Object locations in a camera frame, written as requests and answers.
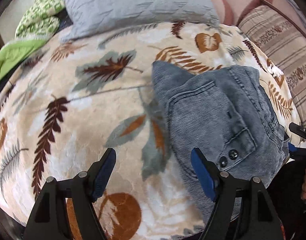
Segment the blue denim jeans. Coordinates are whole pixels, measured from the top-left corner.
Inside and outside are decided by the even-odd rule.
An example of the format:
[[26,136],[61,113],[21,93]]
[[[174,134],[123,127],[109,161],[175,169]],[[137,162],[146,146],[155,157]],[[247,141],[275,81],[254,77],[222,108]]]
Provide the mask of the blue denim jeans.
[[194,148],[220,171],[245,180],[257,176],[269,186],[288,148],[257,69],[230,66],[193,75],[156,61],[152,83],[184,186],[205,222],[214,202],[192,167]]

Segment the leaf print bed blanket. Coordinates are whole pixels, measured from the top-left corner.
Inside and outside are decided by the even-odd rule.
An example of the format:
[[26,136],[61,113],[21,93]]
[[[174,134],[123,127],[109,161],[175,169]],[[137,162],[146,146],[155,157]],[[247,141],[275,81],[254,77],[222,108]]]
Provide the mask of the leaf print bed blanket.
[[160,23],[60,43],[69,32],[33,54],[0,94],[0,207],[20,225],[48,176],[72,178],[113,147],[117,164],[94,204],[109,239],[172,239],[203,228],[153,96],[154,61],[192,74],[254,67],[280,124],[306,125],[295,79],[265,37],[223,24]]

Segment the striped beige pillow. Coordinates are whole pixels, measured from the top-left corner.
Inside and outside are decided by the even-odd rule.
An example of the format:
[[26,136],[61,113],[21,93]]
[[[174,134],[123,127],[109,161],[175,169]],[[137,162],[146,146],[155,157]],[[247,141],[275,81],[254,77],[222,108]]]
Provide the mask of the striped beige pillow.
[[284,73],[301,123],[306,126],[306,38],[266,5],[248,12],[238,27]]

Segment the pink cushion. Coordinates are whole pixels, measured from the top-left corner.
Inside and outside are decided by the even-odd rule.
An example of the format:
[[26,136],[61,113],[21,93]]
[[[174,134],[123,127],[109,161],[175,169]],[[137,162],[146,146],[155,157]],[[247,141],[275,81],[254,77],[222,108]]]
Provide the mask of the pink cushion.
[[211,0],[221,24],[236,25],[234,12],[226,0]]

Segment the green patterned blanket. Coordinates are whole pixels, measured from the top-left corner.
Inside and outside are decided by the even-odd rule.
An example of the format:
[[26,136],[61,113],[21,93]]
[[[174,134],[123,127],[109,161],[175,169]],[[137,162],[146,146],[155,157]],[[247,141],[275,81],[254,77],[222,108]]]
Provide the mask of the green patterned blanket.
[[0,49],[0,81],[20,62],[44,46],[60,26],[64,0],[35,0],[22,16],[15,38]]

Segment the grey quilted pillow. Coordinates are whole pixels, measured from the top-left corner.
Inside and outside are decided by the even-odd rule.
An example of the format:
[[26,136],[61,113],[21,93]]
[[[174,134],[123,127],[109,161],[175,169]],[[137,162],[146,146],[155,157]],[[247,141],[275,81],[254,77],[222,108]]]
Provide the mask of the grey quilted pillow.
[[64,0],[73,22],[62,42],[115,29],[160,22],[188,21],[218,26],[211,0]]

